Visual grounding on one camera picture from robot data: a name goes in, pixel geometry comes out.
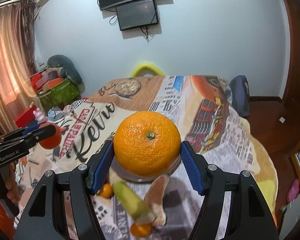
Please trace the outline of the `person's left hand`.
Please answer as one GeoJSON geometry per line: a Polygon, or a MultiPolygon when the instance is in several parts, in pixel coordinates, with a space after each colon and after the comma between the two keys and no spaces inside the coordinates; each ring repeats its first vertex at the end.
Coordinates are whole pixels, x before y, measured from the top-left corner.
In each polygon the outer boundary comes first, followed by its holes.
{"type": "Polygon", "coordinates": [[[18,184],[15,181],[15,166],[16,162],[12,162],[9,165],[9,174],[5,180],[7,192],[7,198],[10,199],[14,204],[19,201],[18,184]]]}

